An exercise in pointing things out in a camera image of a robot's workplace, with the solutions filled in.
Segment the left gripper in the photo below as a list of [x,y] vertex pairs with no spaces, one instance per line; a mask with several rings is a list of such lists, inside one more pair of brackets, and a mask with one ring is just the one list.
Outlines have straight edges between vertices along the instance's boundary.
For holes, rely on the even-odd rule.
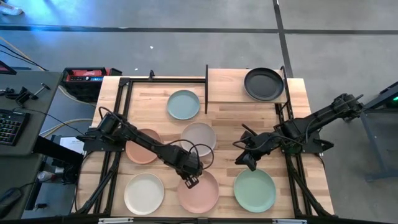
[[175,148],[172,156],[172,165],[176,173],[182,179],[186,179],[185,185],[188,189],[199,183],[197,177],[202,175],[203,164],[196,154],[182,148]]

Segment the pink plate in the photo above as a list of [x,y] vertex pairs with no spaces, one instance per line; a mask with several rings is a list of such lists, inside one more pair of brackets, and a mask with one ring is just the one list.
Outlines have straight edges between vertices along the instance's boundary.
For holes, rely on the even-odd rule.
[[189,189],[181,180],[177,187],[177,197],[185,210],[192,213],[206,213],[218,201],[219,185],[211,173],[203,171],[199,177],[199,183],[192,189]]

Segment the mint green plate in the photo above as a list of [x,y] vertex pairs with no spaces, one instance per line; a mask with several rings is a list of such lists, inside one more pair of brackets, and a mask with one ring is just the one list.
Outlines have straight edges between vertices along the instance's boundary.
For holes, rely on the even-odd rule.
[[270,209],[276,201],[276,186],[272,177],[265,171],[243,170],[233,184],[234,196],[245,210],[262,213]]

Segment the white plate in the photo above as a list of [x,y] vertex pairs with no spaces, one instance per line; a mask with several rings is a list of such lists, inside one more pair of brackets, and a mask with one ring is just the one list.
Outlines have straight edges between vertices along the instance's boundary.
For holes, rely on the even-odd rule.
[[148,215],[160,207],[164,193],[164,185],[156,175],[141,173],[128,182],[124,202],[133,214]]

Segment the beige plate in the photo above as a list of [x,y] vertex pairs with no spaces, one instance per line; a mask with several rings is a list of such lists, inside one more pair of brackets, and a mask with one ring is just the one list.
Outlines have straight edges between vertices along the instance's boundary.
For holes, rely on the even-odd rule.
[[190,142],[194,144],[203,144],[202,146],[197,146],[198,155],[200,157],[206,156],[210,153],[210,149],[205,145],[209,146],[211,150],[215,149],[216,146],[216,133],[213,128],[206,123],[192,123],[189,124],[181,133],[181,139],[185,139],[185,141],[181,142],[181,146],[189,151],[192,145]]

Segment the orange plate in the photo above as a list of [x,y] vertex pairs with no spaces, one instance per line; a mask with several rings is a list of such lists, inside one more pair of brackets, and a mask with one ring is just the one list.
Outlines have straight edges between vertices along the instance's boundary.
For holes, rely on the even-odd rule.
[[[141,129],[141,131],[158,142],[162,142],[156,131],[152,129]],[[157,159],[156,154],[132,141],[126,142],[126,154],[128,158],[136,164],[148,164]]]

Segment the blue-grey plate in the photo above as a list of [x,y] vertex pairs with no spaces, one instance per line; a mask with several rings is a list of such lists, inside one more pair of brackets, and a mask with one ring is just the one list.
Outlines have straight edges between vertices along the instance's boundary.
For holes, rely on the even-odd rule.
[[167,101],[167,112],[175,119],[192,119],[200,110],[200,100],[190,90],[179,90],[171,94]]

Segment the black plate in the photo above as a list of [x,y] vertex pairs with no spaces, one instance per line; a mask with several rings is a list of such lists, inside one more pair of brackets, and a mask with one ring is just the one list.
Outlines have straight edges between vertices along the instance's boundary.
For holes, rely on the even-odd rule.
[[254,68],[246,74],[243,81],[246,93],[258,101],[276,100],[284,90],[284,80],[269,68]]

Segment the wooden shelf with black posts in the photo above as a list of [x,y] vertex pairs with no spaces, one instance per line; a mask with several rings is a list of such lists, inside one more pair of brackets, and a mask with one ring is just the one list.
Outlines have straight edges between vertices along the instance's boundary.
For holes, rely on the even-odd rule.
[[284,67],[276,71],[284,80],[284,90],[282,94],[272,101],[258,101],[251,98],[245,91],[243,86],[244,77],[249,69],[232,69],[232,68],[209,68],[207,70],[208,78],[208,102],[222,104],[284,104],[289,100],[289,94],[286,92],[287,78],[284,74]]

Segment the white paper sheet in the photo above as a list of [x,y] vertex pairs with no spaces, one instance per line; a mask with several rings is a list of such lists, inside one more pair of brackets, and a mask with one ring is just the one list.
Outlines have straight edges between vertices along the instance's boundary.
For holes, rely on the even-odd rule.
[[60,145],[79,154],[83,154],[84,142],[75,137],[61,137]]

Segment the black flat bar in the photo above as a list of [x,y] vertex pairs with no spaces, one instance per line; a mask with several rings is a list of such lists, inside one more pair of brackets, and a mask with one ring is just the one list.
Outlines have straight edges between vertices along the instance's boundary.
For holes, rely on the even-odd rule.
[[80,167],[83,162],[82,154],[63,147],[41,136],[37,138],[32,152],[43,154],[77,167]]

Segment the black desk clamp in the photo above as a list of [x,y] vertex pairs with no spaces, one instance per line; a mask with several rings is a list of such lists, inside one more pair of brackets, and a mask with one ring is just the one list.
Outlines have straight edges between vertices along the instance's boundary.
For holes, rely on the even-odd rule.
[[43,90],[50,90],[50,87],[45,83],[41,83],[41,86],[35,93],[25,87],[22,87],[20,92],[16,93],[14,89],[7,87],[5,90],[0,90],[0,96],[5,96],[7,99],[14,100],[19,106],[24,106],[27,100],[37,100],[38,94]]

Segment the black keyboard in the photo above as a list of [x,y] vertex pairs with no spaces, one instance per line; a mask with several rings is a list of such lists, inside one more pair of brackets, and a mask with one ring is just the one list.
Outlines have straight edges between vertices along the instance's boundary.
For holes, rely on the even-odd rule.
[[29,118],[30,113],[0,109],[0,144],[15,146]]

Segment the dark monitor corner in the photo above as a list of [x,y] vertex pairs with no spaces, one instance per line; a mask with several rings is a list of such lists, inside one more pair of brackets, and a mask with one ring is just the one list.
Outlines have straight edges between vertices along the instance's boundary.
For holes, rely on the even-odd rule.
[[0,60],[0,74],[15,75],[17,72]]

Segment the white metal bracket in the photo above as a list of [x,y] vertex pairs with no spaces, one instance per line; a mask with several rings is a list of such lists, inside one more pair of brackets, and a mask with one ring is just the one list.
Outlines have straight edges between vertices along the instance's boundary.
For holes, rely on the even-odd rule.
[[110,217],[100,218],[98,224],[130,224],[134,223],[134,219],[130,217]]
[[272,224],[308,224],[306,220],[300,219],[273,219]]

